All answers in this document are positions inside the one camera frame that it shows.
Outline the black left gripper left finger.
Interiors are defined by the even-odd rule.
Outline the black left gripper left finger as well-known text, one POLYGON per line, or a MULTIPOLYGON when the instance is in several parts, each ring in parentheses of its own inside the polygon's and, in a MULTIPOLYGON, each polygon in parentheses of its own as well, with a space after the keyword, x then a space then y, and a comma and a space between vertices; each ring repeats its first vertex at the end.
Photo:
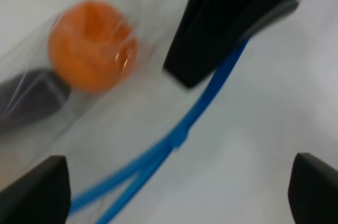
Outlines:
POLYGON ((1 223, 66 223, 71 206, 65 156, 50 156, 1 191, 1 223))

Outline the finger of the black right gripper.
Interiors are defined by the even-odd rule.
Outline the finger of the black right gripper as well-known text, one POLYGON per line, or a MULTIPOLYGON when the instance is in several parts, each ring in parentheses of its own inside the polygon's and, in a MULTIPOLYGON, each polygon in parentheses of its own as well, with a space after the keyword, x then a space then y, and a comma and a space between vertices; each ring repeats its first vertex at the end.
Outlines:
POLYGON ((195 87, 236 45, 296 7, 296 0, 188 0, 164 69, 195 87))

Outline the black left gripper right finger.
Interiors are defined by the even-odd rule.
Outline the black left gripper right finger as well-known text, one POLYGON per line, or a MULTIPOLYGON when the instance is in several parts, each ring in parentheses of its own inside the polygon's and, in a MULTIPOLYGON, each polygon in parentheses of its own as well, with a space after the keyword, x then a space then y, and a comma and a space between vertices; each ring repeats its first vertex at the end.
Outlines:
POLYGON ((298 153, 288 202, 295 223, 337 223, 337 170, 310 153, 298 153))

